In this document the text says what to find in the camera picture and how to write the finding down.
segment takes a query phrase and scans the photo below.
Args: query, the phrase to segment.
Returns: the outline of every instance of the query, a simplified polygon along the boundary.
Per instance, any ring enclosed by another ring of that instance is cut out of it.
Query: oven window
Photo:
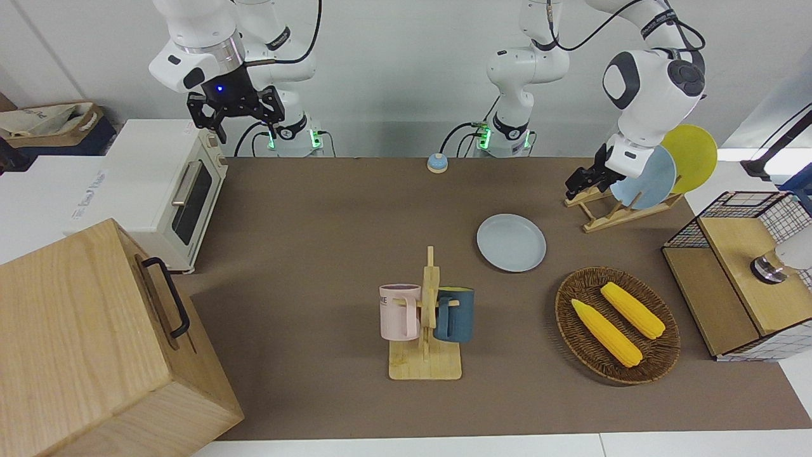
[[[172,230],[178,234],[180,241],[184,242],[186,246],[189,246],[189,242],[192,240],[192,234],[195,232],[197,221],[203,212],[203,206],[206,197],[209,195],[211,183],[211,174],[203,164],[200,174],[197,175],[197,181],[192,187],[189,200],[185,206],[179,207],[178,211],[175,212],[175,219],[172,220]]]

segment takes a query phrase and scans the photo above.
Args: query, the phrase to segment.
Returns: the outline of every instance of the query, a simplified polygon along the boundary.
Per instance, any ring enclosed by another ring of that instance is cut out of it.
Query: mug handle
[[[406,297],[406,338],[417,338],[417,300]]]
[[[448,303],[451,301],[449,297],[440,297],[437,300],[437,334],[441,338],[449,338],[449,319],[448,319]]]

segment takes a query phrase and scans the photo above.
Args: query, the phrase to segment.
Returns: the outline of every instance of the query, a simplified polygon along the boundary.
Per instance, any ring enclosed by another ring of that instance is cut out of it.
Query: wooden crate
[[[188,456],[242,420],[146,257],[107,220],[0,265],[0,455]]]
[[[666,247],[663,253],[711,355],[812,319],[812,294],[801,278],[768,285],[750,271],[750,261],[775,248],[761,220],[700,217],[698,225],[710,247]]]

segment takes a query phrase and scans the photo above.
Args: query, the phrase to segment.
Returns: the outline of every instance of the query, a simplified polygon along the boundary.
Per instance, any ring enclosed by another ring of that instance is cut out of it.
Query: yellow plate
[[[677,125],[663,139],[663,147],[676,163],[678,181],[674,194],[684,194],[704,184],[716,169],[716,141],[704,128]]]

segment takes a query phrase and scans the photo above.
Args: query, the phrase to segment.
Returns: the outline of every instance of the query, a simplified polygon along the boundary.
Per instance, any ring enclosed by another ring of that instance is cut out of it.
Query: light blue plate
[[[643,195],[631,206],[633,210],[656,207],[671,193],[676,182],[676,165],[671,154],[662,146],[646,162],[643,173],[638,178],[626,178],[611,185],[612,195],[628,207],[640,192]]]

